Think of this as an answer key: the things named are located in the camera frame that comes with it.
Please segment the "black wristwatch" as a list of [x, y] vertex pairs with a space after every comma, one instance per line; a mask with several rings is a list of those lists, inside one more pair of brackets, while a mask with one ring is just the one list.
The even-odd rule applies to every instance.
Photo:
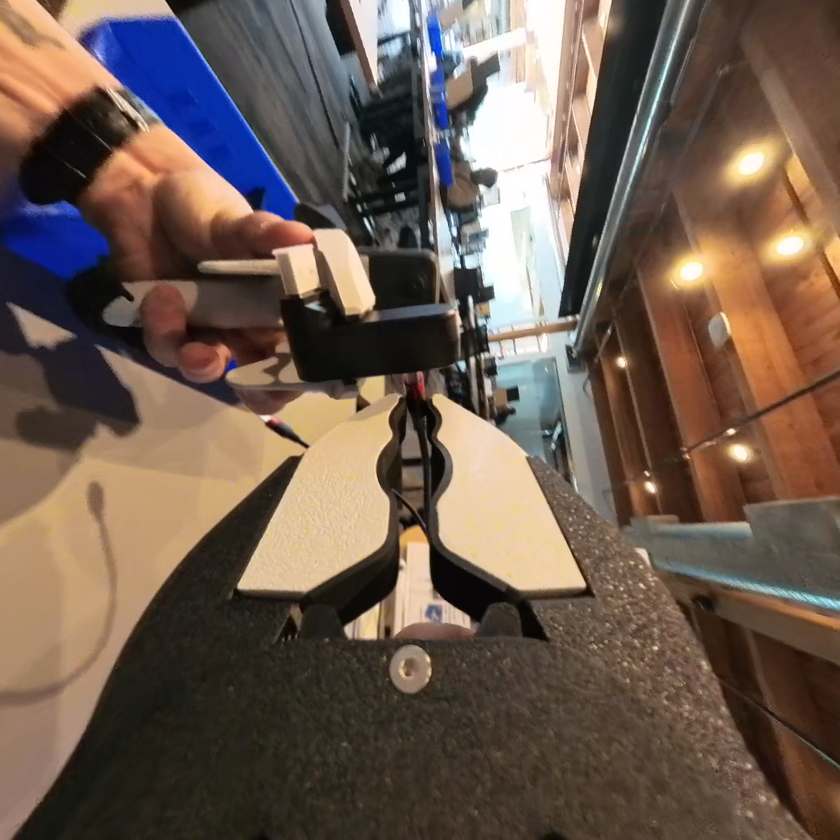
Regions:
[[38, 206], [77, 205], [117, 150], [160, 124], [129, 89], [95, 87], [62, 110], [31, 144], [18, 169], [20, 192]]

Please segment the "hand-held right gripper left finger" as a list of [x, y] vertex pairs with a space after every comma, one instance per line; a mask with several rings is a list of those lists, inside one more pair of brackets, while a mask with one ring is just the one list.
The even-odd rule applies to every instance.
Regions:
[[321, 436], [297, 463], [237, 591], [330, 597], [398, 556], [396, 501], [385, 474], [403, 399], [384, 396]]

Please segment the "black usb hub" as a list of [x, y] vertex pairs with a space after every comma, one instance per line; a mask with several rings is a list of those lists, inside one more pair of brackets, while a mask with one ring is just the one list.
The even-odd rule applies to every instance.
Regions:
[[290, 354], [304, 382], [349, 382], [446, 368], [460, 358], [459, 312], [444, 303], [345, 318], [316, 302], [280, 304]]

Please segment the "person's left hand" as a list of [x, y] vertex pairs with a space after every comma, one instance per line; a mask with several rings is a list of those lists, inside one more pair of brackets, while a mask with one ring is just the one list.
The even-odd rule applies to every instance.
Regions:
[[[206, 260], [268, 258], [313, 242], [306, 225], [253, 210], [160, 125], [114, 151], [77, 206], [108, 241], [124, 281], [181, 279]], [[197, 384], [221, 379], [231, 361], [273, 354], [280, 342], [279, 331], [191, 330], [181, 295], [160, 283], [142, 300], [140, 324], [150, 356]]]

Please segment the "large metal ceiling duct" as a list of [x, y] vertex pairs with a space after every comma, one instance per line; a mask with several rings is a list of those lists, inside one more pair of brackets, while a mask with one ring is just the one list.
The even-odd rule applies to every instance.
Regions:
[[839, 498], [770, 501], [746, 521], [636, 518], [624, 537], [659, 571], [839, 612]]

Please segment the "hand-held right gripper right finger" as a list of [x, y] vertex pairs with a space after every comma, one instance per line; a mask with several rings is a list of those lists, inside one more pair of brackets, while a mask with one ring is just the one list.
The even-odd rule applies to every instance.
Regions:
[[490, 583], [535, 599], [578, 595], [586, 582], [527, 454], [495, 425], [432, 397], [444, 459], [432, 513], [443, 552]]

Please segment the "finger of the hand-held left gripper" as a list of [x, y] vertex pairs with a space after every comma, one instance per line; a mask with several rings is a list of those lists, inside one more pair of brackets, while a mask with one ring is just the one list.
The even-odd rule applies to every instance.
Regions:
[[329, 397], [356, 397], [356, 380], [303, 381], [289, 353], [280, 353], [251, 364], [234, 367], [225, 382], [237, 393], [248, 396], [322, 393]]
[[272, 255], [286, 298], [308, 299], [325, 291], [346, 319], [361, 319], [375, 308], [362, 257], [344, 231], [316, 229], [311, 243], [276, 248]]

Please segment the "blue plastic bin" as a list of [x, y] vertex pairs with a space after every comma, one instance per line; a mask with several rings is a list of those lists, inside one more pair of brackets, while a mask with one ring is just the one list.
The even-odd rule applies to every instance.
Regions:
[[[168, 2], [66, 2], [59, 21], [252, 206], [286, 219], [298, 204]], [[109, 256], [68, 204], [2, 204], [2, 257], [62, 280]]]

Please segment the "silver ceiling pipe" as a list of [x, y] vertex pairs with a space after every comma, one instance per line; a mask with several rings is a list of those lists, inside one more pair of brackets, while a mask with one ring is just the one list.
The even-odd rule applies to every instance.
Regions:
[[583, 358], [591, 344], [638, 187], [707, 5], [614, 3], [561, 297], [560, 315], [577, 318], [569, 359]]

